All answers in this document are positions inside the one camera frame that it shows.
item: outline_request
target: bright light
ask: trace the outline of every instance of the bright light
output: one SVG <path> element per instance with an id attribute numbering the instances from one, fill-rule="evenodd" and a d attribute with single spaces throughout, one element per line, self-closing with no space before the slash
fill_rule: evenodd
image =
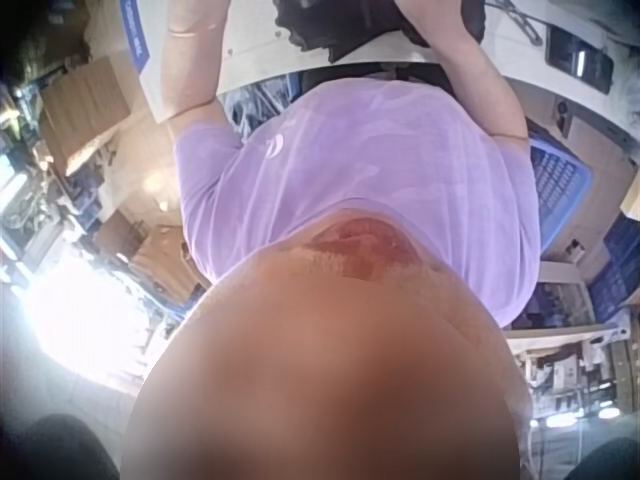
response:
<path id="1" fill-rule="evenodd" d="M 616 418 L 620 416 L 620 409 L 616 407 L 603 408 L 598 412 L 598 416 L 604 420 Z"/>
<path id="2" fill-rule="evenodd" d="M 558 413 L 547 417 L 546 423 L 548 428 L 563 428 L 575 425 L 578 419 L 574 413 Z"/>
<path id="3" fill-rule="evenodd" d="M 19 173 L 9 180 L 9 183 L 0 192 L 0 213 L 4 212 L 4 209 L 7 208 L 7 205 L 18 194 L 20 189 L 24 187 L 27 180 L 29 180 L 29 177 L 27 177 L 26 173 Z"/>
<path id="4" fill-rule="evenodd" d="M 16 268 L 20 271 L 20 273 L 22 273 L 22 275 L 24 275 L 24 278 L 26 278 L 27 280 L 31 281 L 33 279 L 33 273 L 24 263 L 17 262 Z"/>
<path id="5" fill-rule="evenodd" d="M 582 77 L 582 75 L 584 74 L 584 64 L 586 59 L 587 59 L 587 52 L 583 50 L 580 53 L 578 53 L 578 71 L 576 72 L 576 75 L 578 75 L 578 77 Z"/>
<path id="6" fill-rule="evenodd" d="M 27 296 L 27 292 L 25 292 L 24 288 L 21 288 L 17 285 L 11 285 L 11 291 L 20 300 L 24 300 Z"/>
<path id="7" fill-rule="evenodd" d="M 9 257 L 10 260 L 14 262 L 18 260 L 18 254 L 13 251 L 13 248 L 9 246 L 7 242 L 4 241 L 4 238 L 0 236 L 0 250 L 4 252 L 4 254 Z"/>
<path id="8" fill-rule="evenodd" d="M 18 110 L 9 108 L 4 112 L 0 113 L 0 124 L 3 124 L 4 122 L 8 122 L 10 120 L 15 120 L 19 116 L 20 116 L 20 112 Z"/>
<path id="9" fill-rule="evenodd" d="M 11 275 L 7 272 L 7 265 L 0 267 L 0 281 L 2 283 L 11 283 Z"/>
<path id="10" fill-rule="evenodd" d="M 69 370 L 106 383 L 113 372 L 140 368 L 146 313 L 120 282 L 75 252 L 36 277 L 22 300 L 42 350 Z"/>

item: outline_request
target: short sleeve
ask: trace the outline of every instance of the short sleeve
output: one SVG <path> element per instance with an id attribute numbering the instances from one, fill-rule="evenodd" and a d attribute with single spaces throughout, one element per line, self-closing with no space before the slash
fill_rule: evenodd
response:
<path id="1" fill-rule="evenodd" d="M 533 295 L 540 273 L 540 205 L 531 158 L 507 140 L 495 140 L 502 154 L 518 211 L 520 227 L 517 300 L 505 313 L 510 323 L 524 310 Z"/>
<path id="2" fill-rule="evenodd" d="M 209 277 L 216 186 L 241 150 L 242 142 L 232 130 L 205 123 L 194 125 L 176 141 L 184 235 L 198 268 Z"/>

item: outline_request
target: lavender t-shirt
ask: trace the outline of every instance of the lavender t-shirt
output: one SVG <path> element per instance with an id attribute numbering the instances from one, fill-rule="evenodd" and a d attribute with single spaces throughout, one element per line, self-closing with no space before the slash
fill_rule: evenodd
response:
<path id="1" fill-rule="evenodd" d="M 176 158 L 185 237 L 218 278 L 341 208 L 390 215 L 438 255 L 500 326 L 522 311 L 540 261 L 530 159 L 490 138 L 442 90 L 326 83 L 259 128 L 190 128 Z"/>

